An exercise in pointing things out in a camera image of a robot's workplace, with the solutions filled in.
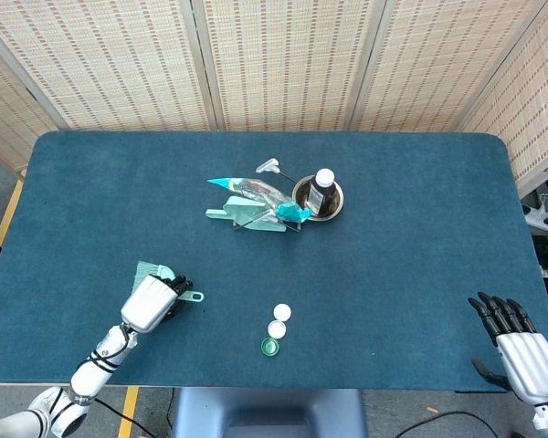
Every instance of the bottle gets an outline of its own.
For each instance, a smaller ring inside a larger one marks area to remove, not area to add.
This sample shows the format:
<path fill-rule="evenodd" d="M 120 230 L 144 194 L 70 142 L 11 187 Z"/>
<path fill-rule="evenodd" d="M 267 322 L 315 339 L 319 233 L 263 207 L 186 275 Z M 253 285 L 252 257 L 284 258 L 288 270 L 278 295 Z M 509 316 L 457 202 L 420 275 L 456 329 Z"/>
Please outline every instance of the bottle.
<path fill-rule="evenodd" d="M 307 206 L 317 216 L 330 214 L 331 201 L 336 191 L 335 174 L 330 169 L 320 169 L 311 179 Z"/>

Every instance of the patterned wall panel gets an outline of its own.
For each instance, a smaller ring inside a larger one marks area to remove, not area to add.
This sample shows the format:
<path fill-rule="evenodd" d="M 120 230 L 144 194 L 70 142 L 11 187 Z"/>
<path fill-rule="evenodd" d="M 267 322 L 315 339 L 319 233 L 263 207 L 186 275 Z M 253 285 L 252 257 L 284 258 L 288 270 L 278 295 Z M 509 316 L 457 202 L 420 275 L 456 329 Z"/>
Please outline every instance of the patterned wall panel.
<path fill-rule="evenodd" d="M 383 4 L 205 0 L 226 128 L 343 129 L 356 70 L 367 62 L 364 41 Z"/>
<path fill-rule="evenodd" d="M 0 57 L 0 161 L 20 170 L 38 136 L 56 128 Z"/>
<path fill-rule="evenodd" d="M 463 127 L 505 141 L 518 183 L 548 157 L 548 9 L 540 18 Z"/>
<path fill-rule="evenodd" d="M 209 128 L 178 2 L 0 2 L 0 37 L 72 129 Z"/>
<path fill-rule="evenodd" d="M 394 0 L 357 130 L 452 130 L 538 0 Z"/>

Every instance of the robotic hand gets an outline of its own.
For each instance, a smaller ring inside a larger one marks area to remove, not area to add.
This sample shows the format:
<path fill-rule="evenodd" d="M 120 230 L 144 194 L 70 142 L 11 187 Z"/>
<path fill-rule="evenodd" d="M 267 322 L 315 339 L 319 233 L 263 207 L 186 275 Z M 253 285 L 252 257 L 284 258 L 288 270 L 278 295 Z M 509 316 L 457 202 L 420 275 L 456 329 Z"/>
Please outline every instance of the robotic hand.
<path fill-rule="evenodd" d="M 0 438 L 64 438 L 81 426 L 101 388 L 136 347 L 138 333 L 149 333 L 184 305 L 178 300 L 193 284 L 184 276 L 162 280 L 147 276 L 121 309 L 123 323 L 82 361 L 67 389 L 49 388 L 24 412 L 0 420 Z"/>
<path fill-rule="evenodd" d="M 478 293 L 482 303 L 469 298 L 501 356 L 506 376 L 489 371 L 479 359 L 472 363 L 485 381 L 497 385 L 533 406 L 533 425 L 548 438 L 548 341 L 537 333 L 523 307 L 508 299 Z"/>

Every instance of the bottle cap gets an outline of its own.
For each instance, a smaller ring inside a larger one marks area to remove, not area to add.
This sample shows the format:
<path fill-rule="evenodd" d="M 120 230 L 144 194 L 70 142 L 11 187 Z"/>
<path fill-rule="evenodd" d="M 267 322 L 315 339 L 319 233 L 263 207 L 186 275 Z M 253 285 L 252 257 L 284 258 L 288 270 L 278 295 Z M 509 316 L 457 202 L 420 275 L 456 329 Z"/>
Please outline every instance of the bottle cap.
<path fill-rule="evenodd" d="M 277 340 L 272 338 L 264 338 L 262 340 L 262 353 L 265 356 L 276 356 L 280 350 L 280 345 Z"/>
<path fill-rule="evenodd" d="M 280 339 L 286 335 L 286 326 L 282 321 L 272 321 L 268 324 L 268 334 L 271 338 Z"/>
<path fill-rule="evenodd" d="M 288 304 L 280 303 L 274 307 L 274 318 L 278 321 L 288 321 L 291 314 L 292 310 L 290 310 L 290 306 Z"/>
<path fill-rule="evenodd" d="M 316 181 L 320 187 L 331 187 L 335 182 L 335 174 L 331 169 L 320 169 L 317 172 L 317 176 L 314 181 Z"/>

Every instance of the white bottle cap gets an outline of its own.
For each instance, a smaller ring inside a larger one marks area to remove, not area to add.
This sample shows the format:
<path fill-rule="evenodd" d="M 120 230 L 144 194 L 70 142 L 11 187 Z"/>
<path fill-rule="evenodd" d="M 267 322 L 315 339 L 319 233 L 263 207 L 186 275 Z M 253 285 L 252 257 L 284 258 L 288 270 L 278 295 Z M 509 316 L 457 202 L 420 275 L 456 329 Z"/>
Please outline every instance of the white bottle cap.
<path fill-rule="evenodd" d="M 268 324 L 268 334 L 271 338 L 280 339 L 286 334 L 286 326 L 282 321 L 272 321 Z"/>
<path fill-rule="evenodd" d="M 331 169 L 320 169 L 317 172 L 317 176 L 314 181 L 316 181 L 320 187 L 331 187 L 335 182 L 335 174 Z"/>
<path fill-rule="evenodd" d="M 290 310 L 290 306 L 288 304 L 280 303 L 274 307 L 274 318 L 278 321 L 288 321 L 291 314 L 292 310 Z"/>

